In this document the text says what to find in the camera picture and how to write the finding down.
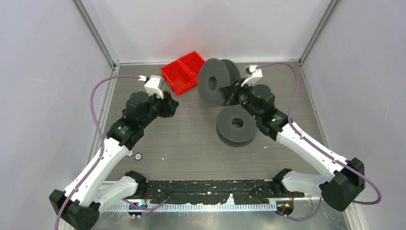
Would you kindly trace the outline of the grey spool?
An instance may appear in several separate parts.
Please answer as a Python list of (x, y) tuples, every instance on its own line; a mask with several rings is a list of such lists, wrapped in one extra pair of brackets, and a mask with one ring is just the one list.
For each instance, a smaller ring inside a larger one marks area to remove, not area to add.
[(209, 107), (219, 107), (224, 102), (220, 88), (230, 86), (240, 79), (240, 72), (229, 59), (210, 58), (206, 60), (198, 75), (198, 92), (200, 98)]
[(219, 139), (234, 148), (250, 144), (257, 132), (256, 121), (242, 106), (225, 107), (216, 117)]

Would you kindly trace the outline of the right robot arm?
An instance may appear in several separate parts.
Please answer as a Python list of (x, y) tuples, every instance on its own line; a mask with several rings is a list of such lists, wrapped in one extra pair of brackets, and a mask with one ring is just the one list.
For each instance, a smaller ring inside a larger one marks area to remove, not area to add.
[(256, 120), (260, 132), (285, 145), (311, 164), (317, 175), (292, 169), (279, 172), (273, 184), (278, 196), (302, 192), (321, 197), (331, 208), (344, 211), (365, 188), (364, 164), (326, 148), (305, 133), (275, 107), (275, 96), (266, 85), (244, 86), (239, 82), (220, 88), (224, 105), (240, 105)]

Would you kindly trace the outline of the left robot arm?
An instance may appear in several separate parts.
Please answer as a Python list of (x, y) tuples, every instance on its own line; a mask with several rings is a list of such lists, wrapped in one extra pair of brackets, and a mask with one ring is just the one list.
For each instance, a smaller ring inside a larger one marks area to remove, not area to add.
[(178, 106), (169, 91), (164, 91), (163, 97), (146, 92), (131, 94), (122, 117), (112, 124), (98, 153), (63, 191), (55, 189), (50, 194), (55, 213), (77, 230), (90, 230), (107, 208), (129, 196), (142, 198), (148, 183), (139, 172), (128, 171), (114, 184), (104, 189), (100, 186), (144, 136), (145, 128), (158, 117), (173, 117)]

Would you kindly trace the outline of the left red bin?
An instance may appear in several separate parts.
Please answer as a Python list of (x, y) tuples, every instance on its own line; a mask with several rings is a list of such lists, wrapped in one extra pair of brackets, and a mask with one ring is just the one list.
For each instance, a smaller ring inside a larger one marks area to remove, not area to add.
[(160, 71), (164, 80), (168, 82), (171, 89), (177, 95), (197, 85), (197, 81), (194, 79), (192, 72), (180, 60), (175, 60), (160, 67)]

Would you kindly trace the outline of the red bin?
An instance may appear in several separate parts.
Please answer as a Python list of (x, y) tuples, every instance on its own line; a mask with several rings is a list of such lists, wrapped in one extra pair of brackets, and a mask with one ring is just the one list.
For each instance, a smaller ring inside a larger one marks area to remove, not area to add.
[(197, 81), (194, 79), (192, 72), (180, 60), (175, 60), (160, 67), (160, 71), (164, 80), (168, 82), (171, 89), (177, 95), (197, 85)]
[(205, 60), (197, 51), (192, 51), (178, 59), (180, 63), (186, 68), (190, 73), (192, 79), (197, 82), (199, 77), (199, 72), (204, 64)]

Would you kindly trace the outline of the right red bin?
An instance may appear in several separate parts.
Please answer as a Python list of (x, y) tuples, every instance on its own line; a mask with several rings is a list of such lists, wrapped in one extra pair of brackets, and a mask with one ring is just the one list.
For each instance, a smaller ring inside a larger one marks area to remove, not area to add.
[(199, 72), (204, 64), (205, 60), (197, 51), (192, 51), (178, 59), (180, 63), (186, 68), (190, 73), (192, 79), (197, 82), (199, 77)]

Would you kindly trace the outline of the small round connector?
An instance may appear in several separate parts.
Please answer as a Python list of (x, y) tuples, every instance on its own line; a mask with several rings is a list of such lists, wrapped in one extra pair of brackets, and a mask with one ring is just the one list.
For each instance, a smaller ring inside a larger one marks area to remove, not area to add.
[(143, 155), (142, 155), (141, 153), (136, 153), (136, 154), (134, 155), (134, 159), (135, 159), (136, 161), (140, 161), (140, 160), (142, 160), (142, 158), (143, 158)]
[(133, 151), (132, 151), (132, 150), (129, 151), (129, 152), (126, 154), (127, 157), (131, 157), (132, 155), (133, 155)]

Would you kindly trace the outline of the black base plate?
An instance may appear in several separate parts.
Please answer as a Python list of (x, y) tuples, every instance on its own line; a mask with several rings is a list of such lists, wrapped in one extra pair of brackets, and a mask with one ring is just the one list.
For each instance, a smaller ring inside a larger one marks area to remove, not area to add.
[(232, 196), (236, 205), (265, 204), (269, 198), (304, 197), (271, 180), (150, 180), (142, 187), (142, 199), (159, 204), (224, 204)]

